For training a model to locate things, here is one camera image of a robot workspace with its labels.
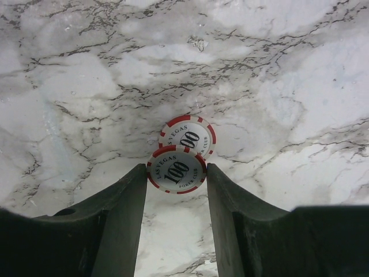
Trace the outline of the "white red chip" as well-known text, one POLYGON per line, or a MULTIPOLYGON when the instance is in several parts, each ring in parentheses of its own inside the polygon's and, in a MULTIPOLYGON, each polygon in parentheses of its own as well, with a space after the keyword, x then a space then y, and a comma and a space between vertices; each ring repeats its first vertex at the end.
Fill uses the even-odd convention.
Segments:
POLYGON ((168 121, 159 135, 159 147, 181 145, 207 160, 215 150, 216 133, 212 125, 195 115, 181 115, 168 121))
POLYGON ((154 151, 146 172, 157 189, 170 194, 186 194, 203 184, 207 168, 204 158, 195 150, 169 145, 154 151))

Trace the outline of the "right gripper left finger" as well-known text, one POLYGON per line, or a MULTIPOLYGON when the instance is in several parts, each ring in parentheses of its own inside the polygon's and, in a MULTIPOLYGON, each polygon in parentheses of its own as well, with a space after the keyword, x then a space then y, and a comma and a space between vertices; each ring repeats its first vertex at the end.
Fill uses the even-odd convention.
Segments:
POLYGON ((146 189, 146 167, 139 164, 53 216, 1 209, 1 275, 133 276, 146 189))

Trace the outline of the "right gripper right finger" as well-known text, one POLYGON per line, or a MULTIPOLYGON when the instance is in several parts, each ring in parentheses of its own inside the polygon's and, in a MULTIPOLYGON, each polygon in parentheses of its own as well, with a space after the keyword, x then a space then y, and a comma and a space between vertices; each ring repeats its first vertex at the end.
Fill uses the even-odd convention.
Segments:
POLYGON ((367 276, 368 207, 275 207, 208 164, 220 276, 367 276))

